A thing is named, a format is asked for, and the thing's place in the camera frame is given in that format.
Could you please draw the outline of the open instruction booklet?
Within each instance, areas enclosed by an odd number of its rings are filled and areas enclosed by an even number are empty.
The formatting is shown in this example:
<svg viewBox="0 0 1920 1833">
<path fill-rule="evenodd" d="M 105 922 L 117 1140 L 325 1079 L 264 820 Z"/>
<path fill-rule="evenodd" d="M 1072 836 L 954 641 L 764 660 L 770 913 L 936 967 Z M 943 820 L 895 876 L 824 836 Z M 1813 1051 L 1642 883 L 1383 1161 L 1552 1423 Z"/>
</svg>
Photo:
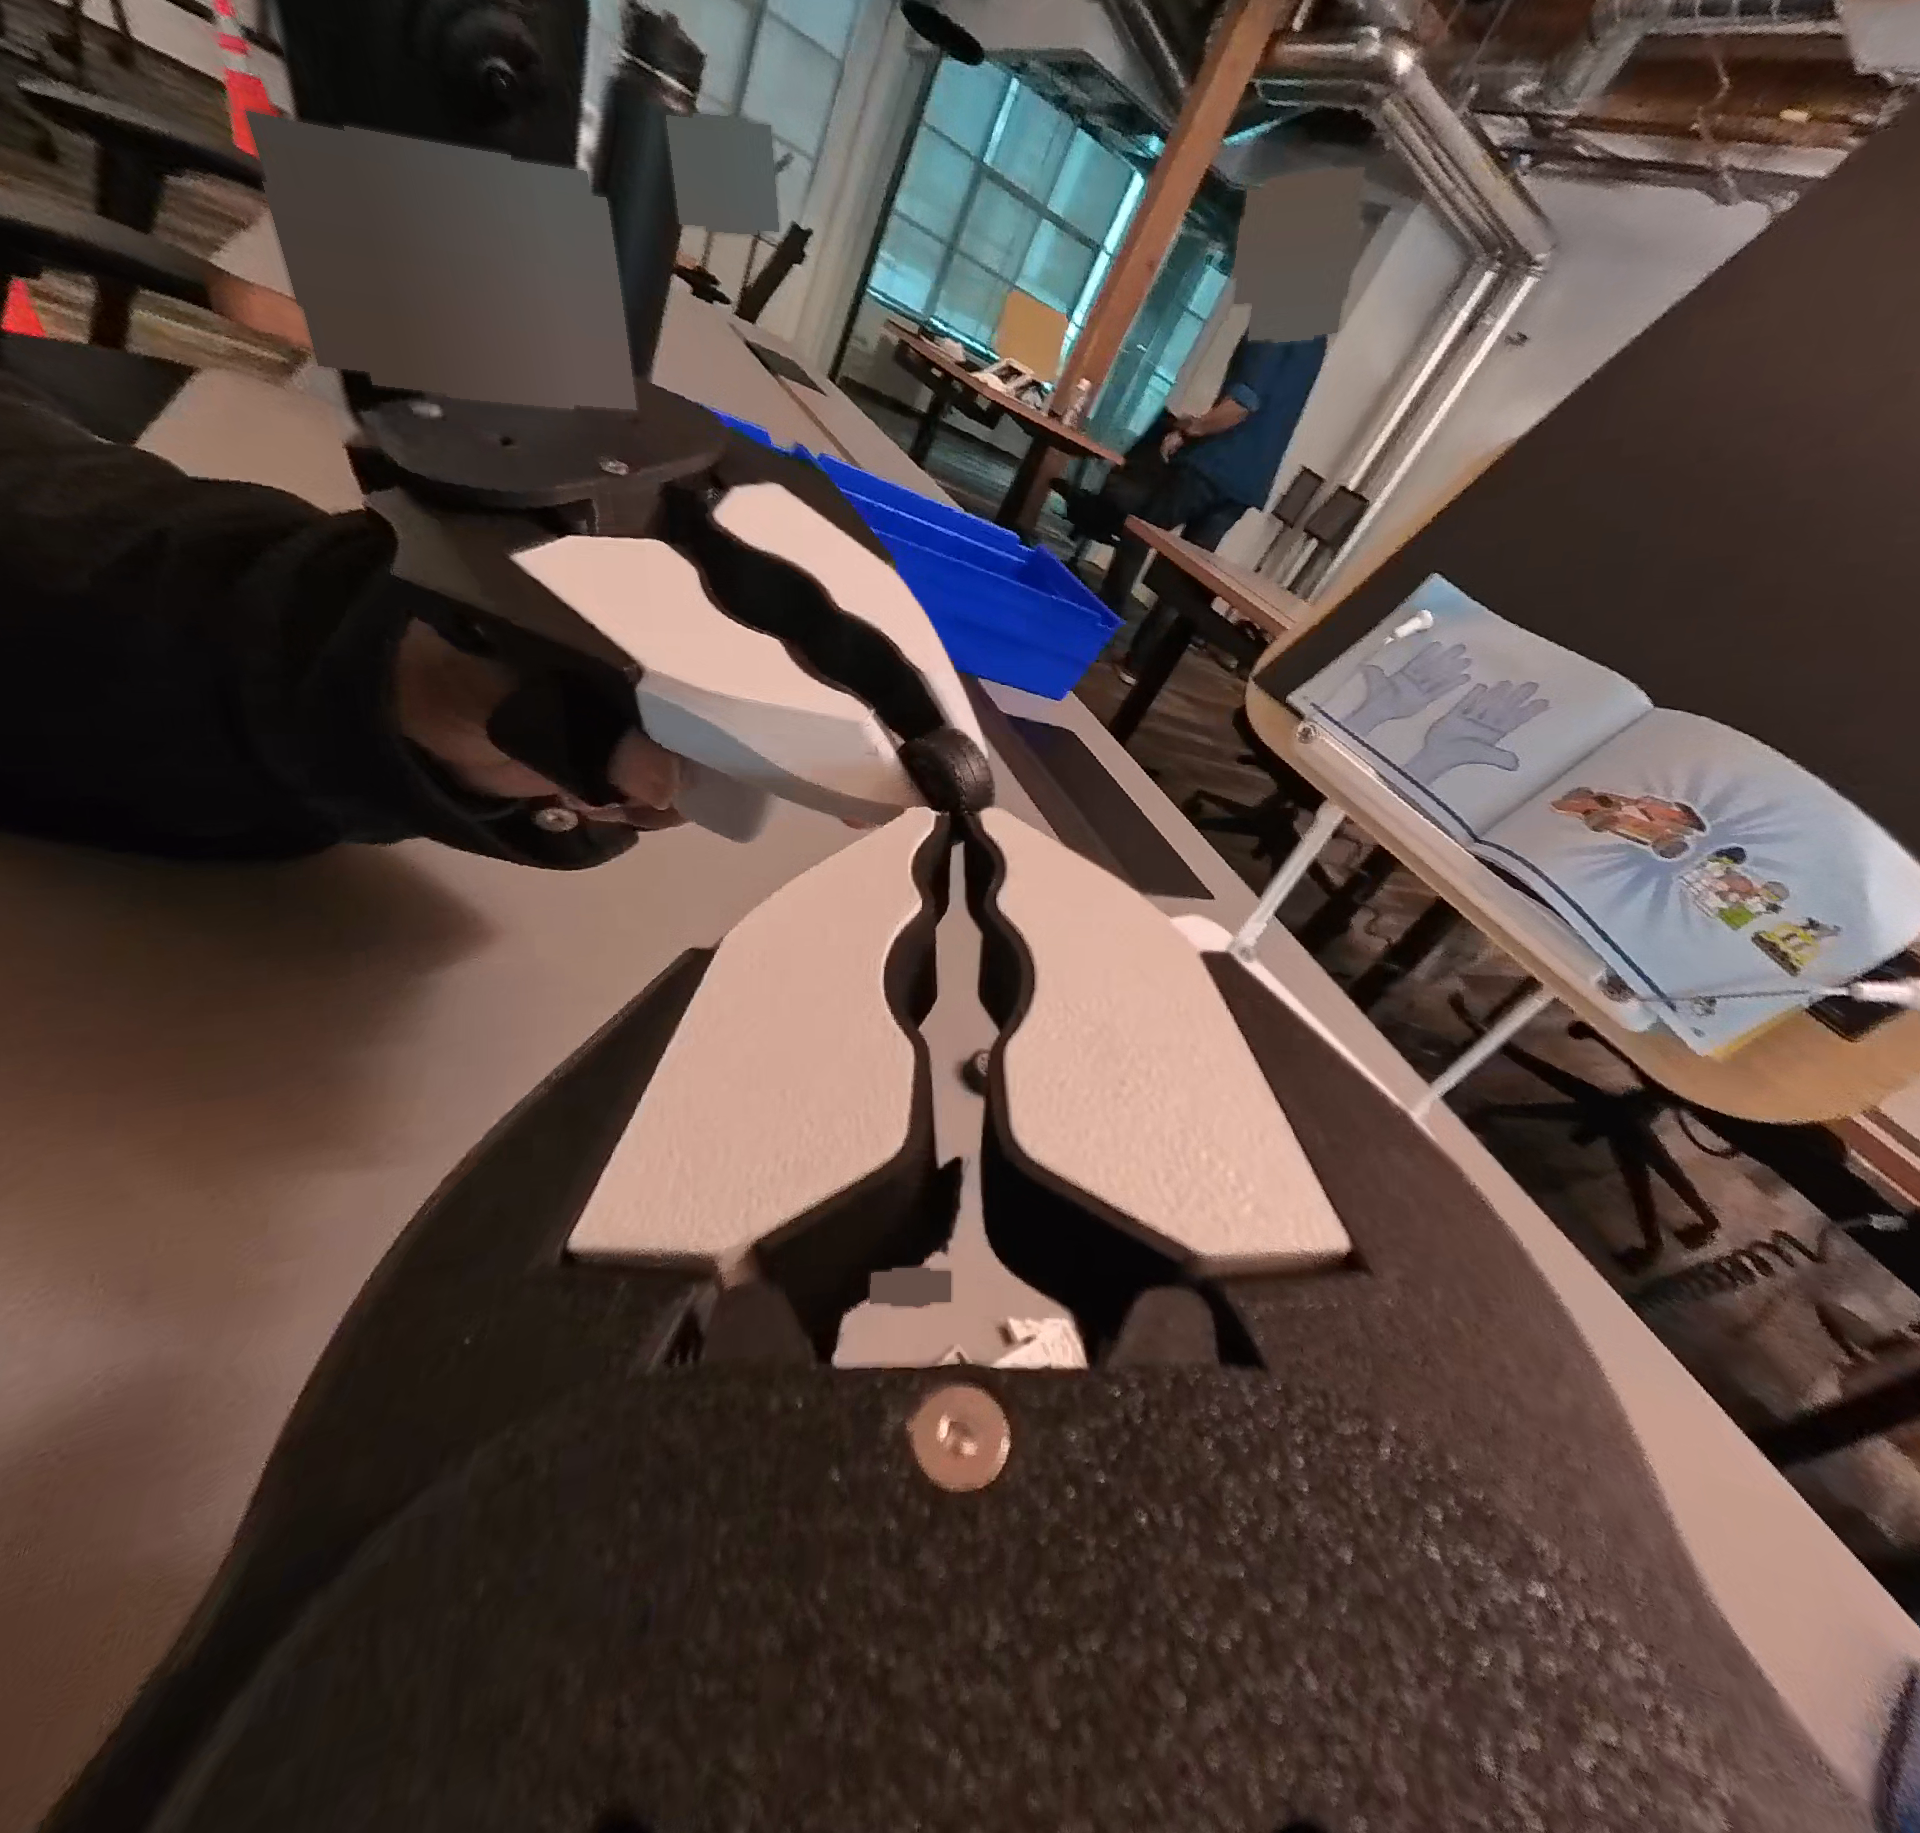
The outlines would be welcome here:
<svg viewBox="0 0 1920 1833">
<path fill-rule="evenodd" d="M 1269 696 L 1548 900 L 1633 1031 L 1722 1059 L 1791 1012 L 1910 1012 L 1920 860 L 1864 808 L 1448 573 Z"/>
</svg>

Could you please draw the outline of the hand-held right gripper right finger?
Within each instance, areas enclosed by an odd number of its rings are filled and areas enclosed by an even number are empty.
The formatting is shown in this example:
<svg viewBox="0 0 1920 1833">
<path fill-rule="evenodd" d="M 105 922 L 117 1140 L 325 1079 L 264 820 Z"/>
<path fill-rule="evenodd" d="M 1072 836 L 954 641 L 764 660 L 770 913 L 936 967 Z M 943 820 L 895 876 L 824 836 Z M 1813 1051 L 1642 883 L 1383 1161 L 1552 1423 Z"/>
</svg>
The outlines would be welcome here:
<svg viewBox="0 0 1920 1833">
<path fill-rule="evenodd" d="M 1145 890 L 1060 836 L 973 814 L 988 1251 L 1120 1348 L 1145 1290 L 1210 1321 L 1231 1276 L 1352 1259 L 1210 957 Z"/>
</svg>

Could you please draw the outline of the wooden desk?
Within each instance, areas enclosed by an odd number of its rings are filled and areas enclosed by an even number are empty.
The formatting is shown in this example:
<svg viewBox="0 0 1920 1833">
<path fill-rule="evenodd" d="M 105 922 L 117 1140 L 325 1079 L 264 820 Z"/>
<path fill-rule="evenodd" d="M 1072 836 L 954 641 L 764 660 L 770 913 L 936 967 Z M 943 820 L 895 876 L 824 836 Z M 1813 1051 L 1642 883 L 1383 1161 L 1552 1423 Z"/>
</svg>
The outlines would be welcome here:
<svg viewBox="0 0 1920 1833">
<path fill-rule="evenodd" d="M 1275 591 L 1269 573 L 1226 567 L 1210 546 L 1181 543 L 1157 524 L 1121 524 L 1135 546 L 1151 546 L 1151 615 L 1129 652 L 1129 692 L 1108 714 L 1108 738 L 1129 743 L 1151 705 L 1167 696 L 1171 666 L 1189 641 L 1210 641 L 1226 659 L 1264 659 L 1269 641 L 1294 641 L 1308 622 L 1308 602 Z"/>
<path fill-rule="evenodd" d="M 1044 497 L 1052 497 L 1063 459 L 1121 471 L 1120 450 L 1101 450 L 1095 432 L 1085 432 L 1079 422 L 1063 422 L 1052 408 L 1015 400 L 1006 383 L 973 373 L 963 356 L 943 356 L 930 337 L 914 337 L 905 321 L 881 321 L 881 337 L 890 337 L 905 373 L 930 385 L 930 400 L 914 415 L 914 432 L 911 432 L 911 459 L 914 471 L 930 459 L 930 439 L 947 422 L 947 408 L 976 408 L 988 430 L 999 422 L 1023 430 L 1023 459 L 1015 459 L 1015 475 L 1011 475 L 1011 486 L 999 505 L 999 526 L 1031 543 L 1038 516 L 1044 516 Z"/>
</svg>

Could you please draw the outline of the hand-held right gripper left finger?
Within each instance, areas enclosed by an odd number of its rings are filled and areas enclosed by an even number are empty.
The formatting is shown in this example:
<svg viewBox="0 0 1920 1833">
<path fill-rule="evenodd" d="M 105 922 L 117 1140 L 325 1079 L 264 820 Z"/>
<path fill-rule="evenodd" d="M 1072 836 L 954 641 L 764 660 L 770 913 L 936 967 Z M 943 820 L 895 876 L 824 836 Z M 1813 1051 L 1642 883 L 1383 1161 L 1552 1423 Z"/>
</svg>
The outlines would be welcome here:
<svg viewBox="0 0 1920 1833">
<path fill-rule="evenodd" d="M 895 814 L 753 900 L 706 957 L 573 1229 L 584 1263 L 770 1286 L 837 1348 L 877 1271 L 954 1229 L 930 1044 L 947 820 Z"/>
</svg>

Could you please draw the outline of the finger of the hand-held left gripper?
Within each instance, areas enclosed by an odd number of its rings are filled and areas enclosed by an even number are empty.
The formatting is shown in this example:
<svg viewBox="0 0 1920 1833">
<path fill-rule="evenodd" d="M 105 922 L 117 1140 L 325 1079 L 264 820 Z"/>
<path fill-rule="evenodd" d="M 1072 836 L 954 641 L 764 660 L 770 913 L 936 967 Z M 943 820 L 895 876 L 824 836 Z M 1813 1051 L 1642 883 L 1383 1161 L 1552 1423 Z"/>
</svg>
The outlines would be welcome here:
<svg viewBox="0 0 1920 1833">
<path fill-rule="evenodd" d="M 852 526 L 694 524 L 694 546 L 560 534 L 510 563 L 628 660 L 640 738 L 694 780 L 844 820 L 925 803 L 905 743 L 947 723 L 947 652 Z"/>
<path fill-rule="evenodd" d="M 670 480 L 660 591 L 670 751 L 824 814 L 925 808 L 895 751 L 984 743 L 954 660 L 911 579 L 780 480 Z"/>
</svg>

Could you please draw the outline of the person's left hand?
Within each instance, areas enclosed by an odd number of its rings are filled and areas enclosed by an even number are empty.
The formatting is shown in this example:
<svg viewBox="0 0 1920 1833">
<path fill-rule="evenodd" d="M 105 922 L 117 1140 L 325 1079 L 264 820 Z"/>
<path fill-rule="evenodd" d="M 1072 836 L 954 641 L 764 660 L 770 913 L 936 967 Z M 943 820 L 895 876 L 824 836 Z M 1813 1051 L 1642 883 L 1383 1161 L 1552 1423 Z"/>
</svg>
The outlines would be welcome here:
<svg viewBox="0 0 1920 1833">
<path fill-rule="evenodd" d="M 407 622 L 397 641 L 397 730 L 435 753 L 463 791 L 495 803 L 566 808 L 573 820 L 615 828 L 683 828 L 683 753 L 646 743 L 635 723 L 609 751 L 609 803 L 591 803 L 541 769 L 495 751 L 488 714 L 512 696 L 512 677 L 488 659 L 441 641 L 427 622 Z"/>
</svg>

